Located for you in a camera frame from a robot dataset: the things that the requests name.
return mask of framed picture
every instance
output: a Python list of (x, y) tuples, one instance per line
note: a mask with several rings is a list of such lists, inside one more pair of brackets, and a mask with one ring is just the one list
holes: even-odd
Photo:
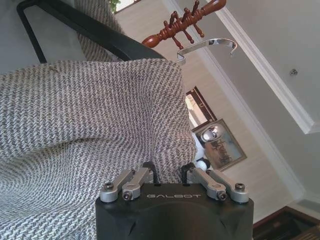
[(218, 120), (196, 86), (186, 93), (185, 103), (193, 131)]
[[(211, 141), (204, 140), (208, 129), (213, 139)], [(247, 158), (223, 119), (210, 122), (193, 132), (204, 147), (205, 156), (214, 169), (222, 171)]]

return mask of wall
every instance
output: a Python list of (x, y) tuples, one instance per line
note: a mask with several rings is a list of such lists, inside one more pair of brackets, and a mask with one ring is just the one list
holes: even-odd
[[(163, 28), (163, 21), (168, 20), (169, 16), (170, 13), (159, 0), (142, 0), (116, 15), (126, 34), (140, 42), (159, 32)], [(184, 34), (178, 34), (177, 39), (184, 46), (189, 45)], [(155, 49), (167, 59), (176, 60), (177, 47), (171, 39), (161, 42)], [(218, 118), (225, 120), (248, 157), (225, 173), (248, 187), (255, 203), (254, 221), (290, 203), (293, 197), (197, 52), (187, 55), (187, 64), (182, 67), (182, 74), (186, 92), (194, 86), (199, 88), (212, 111)]]
[[(228, 0), (227, 8), (310, 116), (320, 120), (319, 0)], [(298, 75), (291, 77), (291, 69)]]
[[(16, 7), (20, 0), (0, 0), (0, 74), (39, 64), (36, 52), (18, 16)], [(64, 0), (71, 4), (73, 0)], [(48, 63), (57, 60), (86, 58), (81, 50), (77, 32), (33, 6), (25, 10), (30, 25)]]
[[(192, 6), (192, 0), (176, 0), (180, 7)], [(205, 38), (232, 39), (216, 14), (198, 24)], [(210, 48), (255, 117), (268, 133), (307, 192), (320, 195), (320, 133), (305, 135), (240, 48), (230, 58), (222, 48)]]

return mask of wooden knob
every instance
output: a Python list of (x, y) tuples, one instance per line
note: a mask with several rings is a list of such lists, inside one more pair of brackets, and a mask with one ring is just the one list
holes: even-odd
[(201, 10), (203, 15), (211, 14), (215, 11), (222, 9), (227, 3), (227, 0), (212, 0), (208, 4), (204, 5)]
[(142, 44), (149, 48), (154, 48), (159, 43), (160, 43), (160, 38), (157, 34), (148, 36), (145, 40), (142, 41)]

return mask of metal linkage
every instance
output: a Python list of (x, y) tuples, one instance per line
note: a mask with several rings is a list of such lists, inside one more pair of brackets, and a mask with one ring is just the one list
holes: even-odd
[(154, 173), (147, 167), (142, 167), (134, 175), (131, 181), (122, 186), (122, 197), (125, 201), (131, 201), (140, 196), (141, 187), (144, 183), (152, 184)]
[(207, 170), (207, 174), (218, 183), (225, 185), (230, 198), (237, 203), (247, 203), (249, 193), (243, 183), (235, 183), (219, 170)]
[(208, 197), (218, 201), (224, 201), (227, 199), (226, 187), (213, 180), (201, 168), (191, 168), (187, 172), (186, 178), (187, 183), (189, 184), (201, 184), (206, 189)]
[(118, 199), (119, 191), (123, 185), (130, 181), (134, 175), (134, 170), (124, 170), (113, 182), (105, 183), (100, 190), (100, 199), (104, 203), (111, 203)]

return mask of knit throw blanket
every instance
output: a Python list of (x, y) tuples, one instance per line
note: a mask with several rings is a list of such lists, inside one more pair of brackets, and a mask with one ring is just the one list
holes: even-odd
[[(75, 5), (121, 31), (104, 0)], [(90, 62), (0, 75), (1, 240), (93, 240), (104, 182), (147, 161), (160, 181), (178, 182), (195, 154), (179, 66), (97, 62), (115, 58), (79, 41)]]

